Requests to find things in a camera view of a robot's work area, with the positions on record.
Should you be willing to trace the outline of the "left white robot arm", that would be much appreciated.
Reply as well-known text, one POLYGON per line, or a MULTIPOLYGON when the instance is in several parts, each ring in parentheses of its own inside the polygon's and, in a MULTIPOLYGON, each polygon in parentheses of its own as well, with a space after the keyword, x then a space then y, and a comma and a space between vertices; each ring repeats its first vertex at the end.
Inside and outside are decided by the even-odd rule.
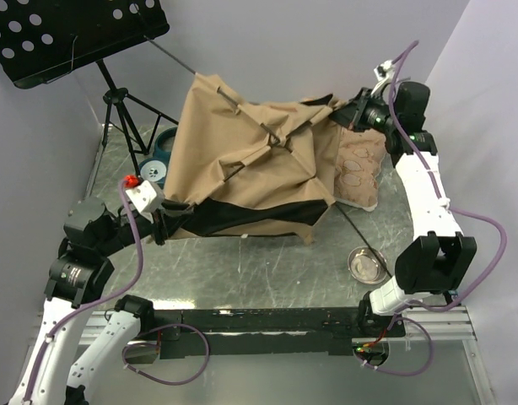
POLYGON ((181 204, 165 202, 148 220, 137 211, 132 219, 111 213, 97 197, 77 203, 64 224, 66 234, 52 263, 45 288, 40 331, 12 404, 89 404, 102 376, 116 365, 120 351, 133 338, 145 339, 155 329, 150 300, 117 293, 114 319, 82 353, 78 346, 114 267, 110 255, 138 246, 152 235, 159 244, 188 219, 181 204))

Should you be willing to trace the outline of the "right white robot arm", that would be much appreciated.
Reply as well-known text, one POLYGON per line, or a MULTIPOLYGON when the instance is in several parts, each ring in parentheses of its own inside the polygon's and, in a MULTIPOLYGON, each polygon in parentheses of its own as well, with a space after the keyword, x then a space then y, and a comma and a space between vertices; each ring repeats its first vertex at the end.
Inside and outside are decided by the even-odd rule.
POLYGON ((413 81, 399 85, 389 106, 372 89, 362 88, 331 119, 356 132, 374 129, 386 137, 386 151, 407 195, 413 221, 413 242, 398 256, 392 278, 359 303, 359 330, 375 336, 387 316, 412 300, 455 290, 477 252, 450 211, 439 173, 433 136, 424 130, 430 90, 413 81))

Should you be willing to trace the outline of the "teal double pet bowl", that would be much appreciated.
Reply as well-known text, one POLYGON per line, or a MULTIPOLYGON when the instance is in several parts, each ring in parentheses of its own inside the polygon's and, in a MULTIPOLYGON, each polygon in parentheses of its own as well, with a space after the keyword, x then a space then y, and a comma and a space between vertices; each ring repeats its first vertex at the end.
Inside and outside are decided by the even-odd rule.
POLYGON ((164 186, 176 132, 177 127, 171 127, 157 136, 152 157, 139 165, 139 174, 144 180, 164 186))

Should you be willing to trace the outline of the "steel pet bowl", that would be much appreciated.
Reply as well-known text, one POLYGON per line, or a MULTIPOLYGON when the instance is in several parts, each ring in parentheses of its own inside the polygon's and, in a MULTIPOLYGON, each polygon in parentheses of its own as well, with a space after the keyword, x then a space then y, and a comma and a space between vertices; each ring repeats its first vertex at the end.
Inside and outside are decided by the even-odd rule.
POLYGON ((348 255, 348 270, 357 281, 376 285, 388 277, 385 258, 375 249, 357 247, 348 255))

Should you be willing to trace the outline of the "orange patterned pillow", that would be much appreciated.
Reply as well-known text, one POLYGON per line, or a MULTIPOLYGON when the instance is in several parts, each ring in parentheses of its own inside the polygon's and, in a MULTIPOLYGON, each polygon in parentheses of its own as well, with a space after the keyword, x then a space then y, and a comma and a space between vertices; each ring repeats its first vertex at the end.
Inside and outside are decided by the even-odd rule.
POLYGON ((378 205, 377 177, 386 157, 386 137, 370 129, 343 128, 336 161, 334 197, 340 203, 371 212, 378 205))

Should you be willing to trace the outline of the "black music stand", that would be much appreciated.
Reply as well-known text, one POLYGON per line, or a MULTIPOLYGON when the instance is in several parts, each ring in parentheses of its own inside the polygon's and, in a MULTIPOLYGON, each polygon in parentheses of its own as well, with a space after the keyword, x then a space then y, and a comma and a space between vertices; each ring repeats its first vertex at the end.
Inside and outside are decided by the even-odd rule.
POLYGON ((158 1, 0 1, 0 65, 32 89, 169 29, 158 1))

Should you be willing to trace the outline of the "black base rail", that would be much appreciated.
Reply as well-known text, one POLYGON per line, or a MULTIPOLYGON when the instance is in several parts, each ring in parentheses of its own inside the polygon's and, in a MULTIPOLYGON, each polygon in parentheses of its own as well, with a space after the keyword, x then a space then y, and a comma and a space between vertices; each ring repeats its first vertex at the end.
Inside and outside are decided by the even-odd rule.
POLYGON ((139 339, 161 344, 161 359, 214 355, 326 353, 350 356, 382 332, 403 338, 400 322, 357 307, 156 310, 139 339))

